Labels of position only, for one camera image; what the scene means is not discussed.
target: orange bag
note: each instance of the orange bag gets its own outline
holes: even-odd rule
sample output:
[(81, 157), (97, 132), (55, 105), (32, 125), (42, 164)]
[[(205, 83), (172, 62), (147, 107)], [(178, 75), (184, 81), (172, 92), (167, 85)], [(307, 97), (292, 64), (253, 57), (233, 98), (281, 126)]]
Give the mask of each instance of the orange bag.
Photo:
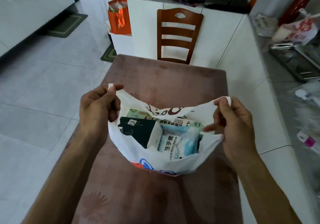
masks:
[(112, 0), (108, 2), (109, 7), (114, 7), (119, 2), (123, 8), (120, 8), (117, 13), (108, 10), (109, 22), (111, 31), (110, 33), (118, 35), (131, 35), (131, 26), (129, 19), (129, 10), (127, 0)]

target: forearm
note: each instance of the forearm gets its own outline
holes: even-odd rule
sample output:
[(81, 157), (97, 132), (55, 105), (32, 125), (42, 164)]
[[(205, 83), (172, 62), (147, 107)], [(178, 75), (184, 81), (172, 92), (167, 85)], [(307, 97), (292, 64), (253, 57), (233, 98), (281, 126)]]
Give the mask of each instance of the forearm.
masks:
[(301, 224), (258, 154), (234, 163), (258, 224)]
[(23, 224), (71, 223), (99, 148), (78, 134), (42, 187)]

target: pink label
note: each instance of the pink label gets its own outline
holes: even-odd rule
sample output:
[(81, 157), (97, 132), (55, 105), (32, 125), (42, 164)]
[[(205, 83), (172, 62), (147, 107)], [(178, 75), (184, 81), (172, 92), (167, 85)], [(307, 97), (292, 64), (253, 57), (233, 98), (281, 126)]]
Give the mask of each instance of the pink label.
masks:
[(304, 143), (306, 144), (306, 146), (312, 147), (316, 142), (311, 137), (308, 137), (307, 140)]

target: table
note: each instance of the table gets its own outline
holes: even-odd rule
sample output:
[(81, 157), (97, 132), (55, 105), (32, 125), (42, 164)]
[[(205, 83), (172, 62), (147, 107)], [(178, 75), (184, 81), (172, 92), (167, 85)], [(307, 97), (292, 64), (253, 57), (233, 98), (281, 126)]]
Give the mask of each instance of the table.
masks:
[[(226, 72), (118, 55), (103, 84), (159, 109), (227, 96)], [(219, 144), (196, 172), (170, 177), (135, 168), (108, 138), (92, 167), (73, 224), (241, 224), (238, 177)]]

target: person's left hand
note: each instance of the person's left hand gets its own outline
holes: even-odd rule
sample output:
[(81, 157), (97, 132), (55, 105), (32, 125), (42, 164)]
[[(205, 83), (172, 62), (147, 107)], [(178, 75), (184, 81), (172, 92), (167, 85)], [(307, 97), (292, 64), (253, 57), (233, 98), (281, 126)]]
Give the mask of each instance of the person's left hand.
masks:
[(79, 133), (91, 143), (104, 144), (108, 136), (108, 120), (115, 121), (120, 111), (120, 100), (116, 91), (123, 85), (108, 88), (98, 86), (84, 94), (80, 100)]

